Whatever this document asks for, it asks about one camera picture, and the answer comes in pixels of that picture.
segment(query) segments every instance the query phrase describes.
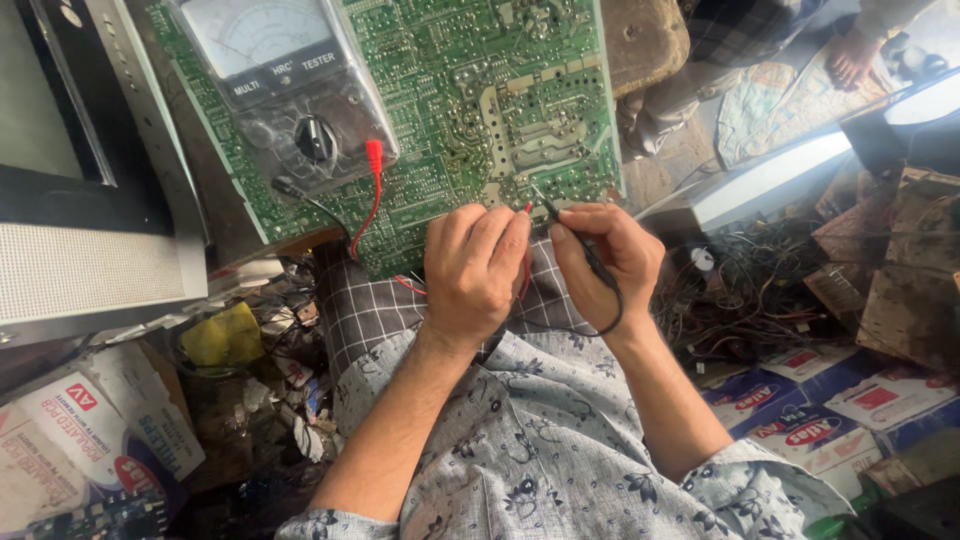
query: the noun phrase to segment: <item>checkered cloth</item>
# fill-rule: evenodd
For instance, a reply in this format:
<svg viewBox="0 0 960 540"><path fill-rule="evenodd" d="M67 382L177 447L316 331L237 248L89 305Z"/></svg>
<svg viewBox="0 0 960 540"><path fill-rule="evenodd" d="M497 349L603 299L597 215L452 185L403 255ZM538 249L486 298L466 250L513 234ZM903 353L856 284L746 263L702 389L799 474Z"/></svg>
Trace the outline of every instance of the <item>checkered cloth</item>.
<svg viewBox="0 0 960 540"><path fill-rule="evenodd" d="M828 0L680 0L687 61L749 67L786 47Z"/></svg>
<svg viewBox="0 0 960 540"><path fill-rule="evenodd" d="M317 300L320 320L330 358L334 381L360 355L423 320L427 298L396 280L370 282L367 272L350 259L343 241L328 242L314 250L317 261ZM514 303L510 316L477 352L483 361L496 348L504 330L516 334L544 332L523 321L555 328L592 332L593 328L577 313L566 293L564 277L553 257L550 240L533 244L531 281L523 300ZM416 288L418 282L403 278Z"/></svg>

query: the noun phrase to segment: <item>floral shirt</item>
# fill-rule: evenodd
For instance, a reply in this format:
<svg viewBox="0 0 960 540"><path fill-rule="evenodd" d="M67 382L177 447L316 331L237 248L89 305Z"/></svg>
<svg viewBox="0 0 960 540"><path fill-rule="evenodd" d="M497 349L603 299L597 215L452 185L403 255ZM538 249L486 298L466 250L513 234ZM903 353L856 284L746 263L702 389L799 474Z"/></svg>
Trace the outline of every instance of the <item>floral shirt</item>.
<svg viewBox="0 0 960 540"><path fill-rule="evenodd" d="M416 334L376 346L341 376L349 436ZM602 339L507 332L466 371L427 439L398 522L333 509L291 519L278 540L342 538L803 538L852 513L832 488L741 440L664 478L643 445L623 371Z"/></svg>

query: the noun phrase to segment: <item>green circuit board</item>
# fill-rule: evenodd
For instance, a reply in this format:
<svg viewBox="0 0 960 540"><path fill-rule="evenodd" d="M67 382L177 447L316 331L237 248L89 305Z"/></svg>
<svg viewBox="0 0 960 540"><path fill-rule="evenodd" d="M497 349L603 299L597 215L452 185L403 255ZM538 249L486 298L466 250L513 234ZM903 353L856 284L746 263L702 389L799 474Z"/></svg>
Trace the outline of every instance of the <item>green circuit board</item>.
<svg viewBox="0 0 960 540"><path fill-rule="evenodd" d="M358 252L372 280L422 267L427 223L464 204L548 221L532 185L563 208L623 192L595 0L347 0L342 13L386 105L400 157ZM162 4L148 9L265 242L333 224L260 176L187 37ZM372 177L318 197L351 232L372 205Z"/></svg>

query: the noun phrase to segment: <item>person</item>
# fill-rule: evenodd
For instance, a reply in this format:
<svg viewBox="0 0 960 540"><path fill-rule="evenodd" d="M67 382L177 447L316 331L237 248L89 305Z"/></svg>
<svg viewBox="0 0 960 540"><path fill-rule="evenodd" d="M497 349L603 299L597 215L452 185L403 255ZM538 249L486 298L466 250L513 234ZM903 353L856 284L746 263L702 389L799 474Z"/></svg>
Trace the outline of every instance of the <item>person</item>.
<svg viewBox="0 0 960 540"><path fill-rule="evenodd" d="M771 60L828 0L683 0L690 52L677 73L616 103L624 161L660 151L701 102L740 82L745 68ZM872 70L874 57L937 0L860 0L861 12L833 52L828 69L838 88L852 90Z"/></svg>
<svg viewBox="0 0 960 540"><path fill-rule="evenodd" d="M783 539L852 512L802 468L732 441L700 398L649 312L659 241L612 204L571 207L561 222L529 249L539 294L522 302L522 211L472 204L431 222L425 297L318 255L348 441L277 539ZM622 291L621 321L602 338L581 334L616 317L616 297L571 231L595 239ZM398 330L419 300L419 328ZM585 321L561 322L567 301ZM538 331L523 318L535 314L579 330ZM350 347L370 339L363 354Z"/></svg>

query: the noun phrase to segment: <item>shirt sleeve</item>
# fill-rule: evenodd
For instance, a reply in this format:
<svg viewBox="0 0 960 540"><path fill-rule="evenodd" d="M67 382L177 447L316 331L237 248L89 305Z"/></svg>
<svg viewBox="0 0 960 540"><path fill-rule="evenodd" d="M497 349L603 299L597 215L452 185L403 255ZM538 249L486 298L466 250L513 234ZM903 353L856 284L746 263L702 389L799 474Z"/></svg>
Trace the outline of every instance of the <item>shirt sleeve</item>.
<svg viewBox="0 0 960 540"><path fill-rule="evenodd" d="M885 43L896 36L937 0L860 0L860 14L853 26L863 33Z"/></svg>
<svg viewBox="0 0 960 540"><path fill-rule="evenodd" d="M399 538L399 531L398 522L322 508L291 518L276 531L274 540L393 540Z"/></svg>
<svg viewBox="0 0 960 540"><path fill-rule="evenodd" d="M706 530L743 538L800 538L827 516L853 514L826 482L755 442L736 441L690 471L682 489L709 508L693 516Z"/></svg>

